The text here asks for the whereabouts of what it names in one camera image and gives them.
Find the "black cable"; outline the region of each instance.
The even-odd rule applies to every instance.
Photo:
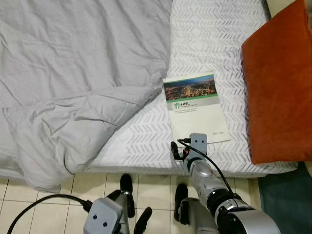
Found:
[[[12,231],[13,231],[13,228],[14,226],[16,225],[17,221],[27,212],[29,211],[31,208],[33,208],[34,206],[36,206],[37,204],[45,201],[45,200],[48,200],[48,199],[51,199],[51,198],[54,198],[54,197],[63,197],[63,198],[67,198],[67,199],[72,199],[74,201],[77,201],[79,202],[81,205],[84,206],[84,209],[85,209],[85,205],[88,201],[85,201],[85,200],[82,200],[78,197],[75,197],[75,196],[71,196],[71,195],[65,195],[65,194],[53,194],[53,195],[49,195],[49,196],[45,196],[41,199],[39,199],[38,201],[35,201],[33,204],[29,205],[28,207],[26,207],[15,219],[14,221],[12,222],[9,230],[8,230],[8,234],[11,234]]]
[[[189,149],[195,151],[196,153],[199,153],[200,155],[202,155],[203,157],[205,157],[205,159],[207,159],[208,161],[210,161],[211,164],[212,164],[212,165],[216,168],[216,170],[219,172],[219,174],[220,174],[220,176],[221,176],[221,178],[222,178],[224,184],[226,185],[226,187],[228,188],[228,190],[230,191],[230,193],[231,193],[231,194],[234,194],[233,191],[232,191],[232,189],[231,189],[231,187],[230,187],[230,185],[228,184],[226,178],[224,177],[223,173],[222,173],[221,170],[218,168],[218,166],[215,164],[215,162],[213,162],[213,161],[212,161],[207,155],[205,155],[203,152],[201,152],[201,151],[195,149],[195,148],[192,147],[192,146],[189,146],[189,145],[185,144],[185,143],[183,142],[183,139],[178,139],[177,141],[178,141],[180,144],[182,144],[182,145],[184,145],[184,146],[186,146],[186,147],[189,147]]]

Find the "bed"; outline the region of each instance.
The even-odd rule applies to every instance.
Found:
[[[160,82],[168,65],[168,78],[214,72],[231,141],[208,144],[207,150],[227,176],[257,177],[297,167],[295,162],[253,165],[250,159],[240,47],[268,19],[263,0],[174,0],[171,15],[169,0],[62,6],[46,1],[45,8],[32,1],[1,4],[0,176],[57,191],[60,181],[77,171],[184,174],[170,155],[172,133]],[[47,21],[38,12],[53,16],[55,28],[46,33]],[[74,22],[62,22],[70,14]],[[88,35],[92,30],[94,39]],[[11,59],[17,55],[19,60]],[[66,69],[71,73],[64,82]],[[95,71],[108,79],[94,78]],[[10,83],[10,76],[17,79]],[[24,76],[36,82],[25,82]]]
[[[174,0],[172,3],[167,77],[214,71],[231,141],[208,144],[207,152],[227,176],[261,177],[297,168],[296,162],[259,165],[251,162],[241,44],[269,17],[265,0]],[[162,90],[115,132],[97,158],[83,170],[183,175],[182,163],[175,162],[170,155],[171,141]]]

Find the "chevron pattern bedsheet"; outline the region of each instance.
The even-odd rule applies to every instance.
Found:
[[[208,144],[207,150],[227,176],[258,177],[297,167],[294,162],[251,163],[241,44],[267,21],[264,4],[264,0],[173,0],[167,77],[214,71],[231,141]],[[162,91],[111,137],[84,170],[184,174],[182,164],[170,156],[171,140]]]

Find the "tile floor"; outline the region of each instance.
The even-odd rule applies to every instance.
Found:
[[[61,193],[95,200],[119,188],[121,174],[80,173],[65,181]],[[189,184],[188,177],[167,175],[132,175],[136,216],[129,219],[131,232],[144,209],[153,209],[146,234],[189,234],[190,229],[173,218],[176,186]],[[229,179],[229,184],[247,203],[260,208],[256,179]],[[32,202],[49,194],[12,180],[0,179],[0,234],[7,233],[13,219]],[[189,196],[197,197],[189,186]],[[29,210],[17,223],[14,234],[83,234],[87,213],[75,201],[54,198]]]

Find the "beige floor tile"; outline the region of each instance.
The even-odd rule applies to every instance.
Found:
[[[65,234],[83,234],[88,213],[81,206],[69,206]]]
[[[170,211],[170,234],[190,234],[192,229],[189,225],[183,225],[174,218],[174,211]]]
[[[175,195],[176,188],[180,183],[184,183],[188,187],[189,195],[188,197],[198,198],[195,188],[191,185],[189,176],[176,176],[172,175],[170,179],[170,209],[175,209]]]
[[[38,191],[14,180],[10,180],[6,189],[4,200],[36,201]]]
[[[144,209],[138,209],[136,218],[140,218]],[[170,212],[153,210],[144,234],[169,234],[170,233]]]
[[[245,201],[248,205],[251,204],[248,179],[235,179],[236,193]]]
[[[67,211],[68,205],[38,204],[35,207],[30,234],[64,233]]]
[[[30,202],[19,201],[3,201],[2,210],[0,213],[0,233],[7,233],[9,227],[16,216],[22,212]],[[27,211],[16,223],[13,234],[29,233],[31,220],[33,217],[34,208]]]
[[[67,179],[64,181],[61,185],[60,194],[67,194],[70,195],[72,192],[72,186],[73,186],[73,180],[74,177]],[[37,201],[45,196],[52,195],[52,193],[44,193],[44,192],[38,192]],[[46,201],[43,201],[42,203],[53,203],[53,204],[69,204],[69,199],[66,198],[52,198]]]
[[[108,173],[106,179],[105,196],[120,189],[120,178],[122,174],[119,173]],[[135,201],[135,207],[137,207],[137,188],[138,188],[138,175],[131,175],[132,185],[133,185],[133,200]]]
[[[8,184],[7,179],[0,178],[0,200],[4,199],[4,194],[5,194],[7,184]]]
[[[255,209],[262,210],[258,180],[249,179],[248,185],[251,206],[254,207]]]
[[[170,176],[140,175],[137,207],[145,209],[170,209]]]
[[[74,178],[72,195],[83,200],[95,201],[104,197],[106,173],[77,173]],[[79,203],[71,200],[70,204]]]

